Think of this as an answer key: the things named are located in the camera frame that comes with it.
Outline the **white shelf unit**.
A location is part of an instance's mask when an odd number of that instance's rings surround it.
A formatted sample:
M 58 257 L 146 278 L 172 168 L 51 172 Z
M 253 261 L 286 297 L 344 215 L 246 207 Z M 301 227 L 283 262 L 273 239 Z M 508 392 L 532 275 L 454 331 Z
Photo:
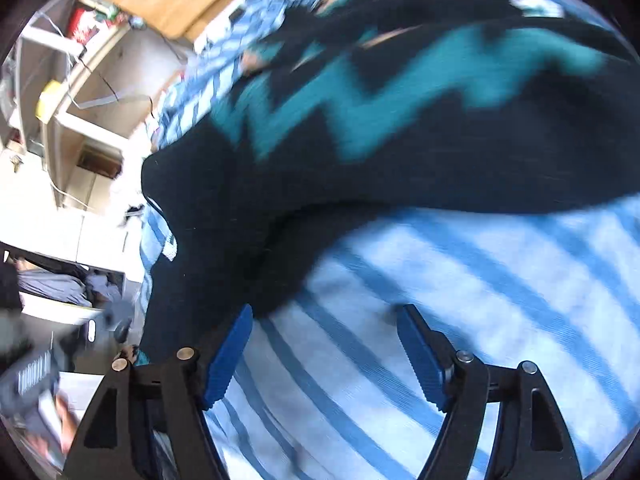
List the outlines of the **white shelf unit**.
M 74 6 L 108 25 L 86 46 L 66 37 Z M 55 207 L 89 209 L 81 185 L 118 177 L 193 58 L 106 0 L 48 0 L 32 14 L 3 63 L 2 98 L 13 142 L 38 157 Z

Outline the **red book on shelf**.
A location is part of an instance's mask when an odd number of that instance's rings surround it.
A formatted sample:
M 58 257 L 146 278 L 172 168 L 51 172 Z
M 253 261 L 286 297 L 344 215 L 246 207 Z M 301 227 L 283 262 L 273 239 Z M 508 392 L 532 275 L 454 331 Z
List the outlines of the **red book on shelf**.
M 68 20 L 66 37 L 86 46 L 94 36 L 107 27 L 97 10 L 74 6 Z

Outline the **black patterned knit sweater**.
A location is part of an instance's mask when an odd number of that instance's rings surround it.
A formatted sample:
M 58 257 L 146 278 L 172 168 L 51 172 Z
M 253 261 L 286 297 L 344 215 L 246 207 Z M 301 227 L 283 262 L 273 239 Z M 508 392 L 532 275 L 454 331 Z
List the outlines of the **black patterned knit sweater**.
M 550 214 L 639 189 L 639 59 L 514 0 L 345 0 L 296 11 L 258 66 L 142 168 L 177 243 L 142 351 L 267 314 L 380 214 Z

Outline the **blue striped bed sheet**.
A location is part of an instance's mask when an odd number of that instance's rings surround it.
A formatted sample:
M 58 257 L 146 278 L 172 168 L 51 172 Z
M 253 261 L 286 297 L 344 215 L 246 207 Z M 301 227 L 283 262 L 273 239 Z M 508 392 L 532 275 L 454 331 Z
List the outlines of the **blue striped bed sheet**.
M 639 423 L 639 202 L 553 217 L 559 243 L 508 218 L 410 211 L 339 242 L 282 313 L 254 325 L 226 396 L 205 419 L 235 479 L 415 476 L 442 414 L 396 333 L 413 302 L 485 362 L 538 363 L 582 470 Z

